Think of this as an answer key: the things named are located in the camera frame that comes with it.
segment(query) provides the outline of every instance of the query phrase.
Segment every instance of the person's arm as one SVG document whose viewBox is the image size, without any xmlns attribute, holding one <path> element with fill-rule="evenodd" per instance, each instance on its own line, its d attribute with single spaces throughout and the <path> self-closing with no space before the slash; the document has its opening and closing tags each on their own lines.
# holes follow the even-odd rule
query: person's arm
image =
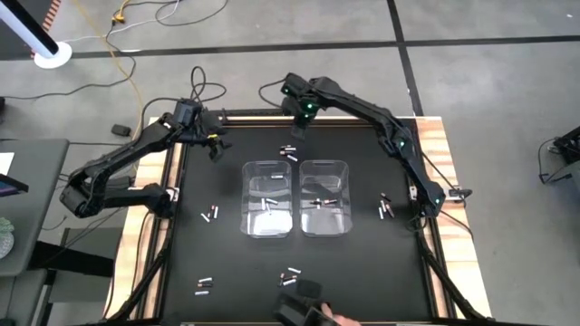
<svg viewBox="0 0 580 326">
<path fill-rule="evenodd" d="M 326 303 L 323 303 L 321 308 L 326 316 L 332 318 L 337 324 L 341 326 L 361 326 L 358 321 L 353 321 L 352 319 L 346 318 L 344 316 L 333 314 L 333 311 Z"/>
</svg>

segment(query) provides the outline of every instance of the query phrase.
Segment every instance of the gray desk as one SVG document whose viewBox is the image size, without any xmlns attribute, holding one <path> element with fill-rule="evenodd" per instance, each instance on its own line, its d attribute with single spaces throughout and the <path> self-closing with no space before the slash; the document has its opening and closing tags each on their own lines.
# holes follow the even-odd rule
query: gray desk
<svg viewBox="0 0 580 326">
<path fill-rule="evenodd" d="M 17 326 L 30 325 L 45 279 L 45 270 L 1 277 L 0 318 L 14 320 Z"/>
<path fill-rule="evenodd" d="M 26 194 L 0 198 L 0 216 L 14 225 L 14 248 L 0 260 L 0 276 L 27 269 L 68 147 L 66 139 L 0 141 L 0 152 L 14 152 L 8 176 L 28 185 Z"/>
</svg>

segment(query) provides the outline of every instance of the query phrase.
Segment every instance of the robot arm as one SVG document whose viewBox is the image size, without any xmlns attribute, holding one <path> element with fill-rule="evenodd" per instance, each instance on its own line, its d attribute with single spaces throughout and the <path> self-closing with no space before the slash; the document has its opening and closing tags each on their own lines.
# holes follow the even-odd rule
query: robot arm
<svg viewBox="0 0 580 326">
<path fill-rule="evenodd" d="M 80 218 L 95 216 L 104 208 L 138 205 L 146 206 L 159 217 L 170 217 L 171 198 L 162 186 L 122 189 L 115 187 L 110 177 L 147 154 L 166 150 L 177 142 L 209 146 L 209 157 L 217 161 L 230 146 L 219 137 L 225 133 L 218 117 L 197 102 L 178 101 L 174 114 L 163 114 L 134 141 L 74 170 L 60 200 Z"/>
<path fill-rule="evenodd" d="M 282 86 L 286 95 L 282 103 L 285 113 L 294 115 L 292 135 L 305 138 L 306 127 L 314 120 L 318 110 L 333 107 L 368 121 L 377 133 L 379 145 L 392 158 L 396 158 L 417 187 L 417 201 L 425 216 L 437 216 L 445 202 L 445 192 L 441 186 L 429 180 L 417 158 L 417 146 L 410 131 L 385 108 L 343 91 L 336 81 L 328 77 L 313 78 L 310 81 L 288 73 Z"/>
</svg>

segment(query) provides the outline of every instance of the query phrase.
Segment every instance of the transparent plastic bin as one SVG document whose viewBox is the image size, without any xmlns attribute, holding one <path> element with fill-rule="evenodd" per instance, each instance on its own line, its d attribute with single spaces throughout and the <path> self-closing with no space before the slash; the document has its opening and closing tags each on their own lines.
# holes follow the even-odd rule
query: transparent plastic bin
<svg viewBox="0 0 580 326">
<path fill-rule="evenodd" d="M 313 201 L 336 200 L 320 206 Z M 348 165 L 339 160 L 307 160 L 300 165 L 300 226 L 307 236 L 339 236 L 353 228 Z"/>
<path fill-rule="evenodd" d="M 290 164 L 284 161 L 248 162 L 242 168 L 242 175 L 244 188 L 240 231 L 254 238 L 287 236 L 292 230 Z"/>
</svg>

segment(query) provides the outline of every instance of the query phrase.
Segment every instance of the gray floor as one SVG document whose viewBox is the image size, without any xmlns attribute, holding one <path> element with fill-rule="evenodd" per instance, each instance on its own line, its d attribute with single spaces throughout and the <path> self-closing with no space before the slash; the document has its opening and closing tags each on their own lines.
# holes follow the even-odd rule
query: gray floor
<svg viewBox="0 0 580 326">
<path fill-rule="evenodd" d="M 103 33 L 120 3 L 82 0 Z M 168 21 L 195 19 L 221 4 L 185 0 Z M 576 1 L 405 0 L 397 6 L 408 40 L 580 34 Z M 155 10 L 155 5 L 129 9 L 128 24 L 151 19 Z M 92 34 L 73 3 L 63 1 L 51 35 L 63 40 Z M 230 0 L 221 14 L 202 24 L 146 24 L 112 37 L 123 49 L 393 39 L 384 0 Z M 72 46 L 76 52 L 103 51 L 95 39 Z M 444 118 L 459 180 L 475 191 L 469 222 L 493 315 L 501 321 L 577 325 L 580 194 L 567 180 L 552 186 L 539 183 L 537 146 L 580 125 L 580 43 L 417 47 L 409 54 L 425 114 Z M 304 77 L 331 76 L 397 115 L 412 115 L 396 48 L 145 56 L 137 61 L 134 80 L 145 101 L 186 96 L 189 69 L 201 65 L 211 81 L 228 88 L 224 98 L 210 103 L 211 109 L 266 108 L 257 87 L 291 71 Z M 0 62 L 0 71 L 2 93 L 20 96 L 121 78 L 110 59 L 73 60 L 55 71 L 41 71 L 29 61 Z M 266 96 L 281 100 L 276 90 Z M 134 126 L 138 109 L 127 83 L 8 104 L 0 127 L 3 138 L 122 141 L 109 129 L 113 123 Z M 165 110 L 172 110 L 172 104 L 159 103 L 148 115 Z M 72 147 L 63 171 L 106 150 Z M 561 163 L 547 154 L 544 159 L 548 168 Z M 67 214 L 55 200 L 46 227 Z M 83 227 L 92 220 L 69 217 L 63 226 Z M 122 223 L 119 216 L 104 226 Z M 41 237 L 58 242 L 62 231 L 43 232 Z M 58 316 L 52 322 L 79 322 L 82 310 L 90 321 L 101 308 L 94 302 L 55 307 Z"/>
</svg>

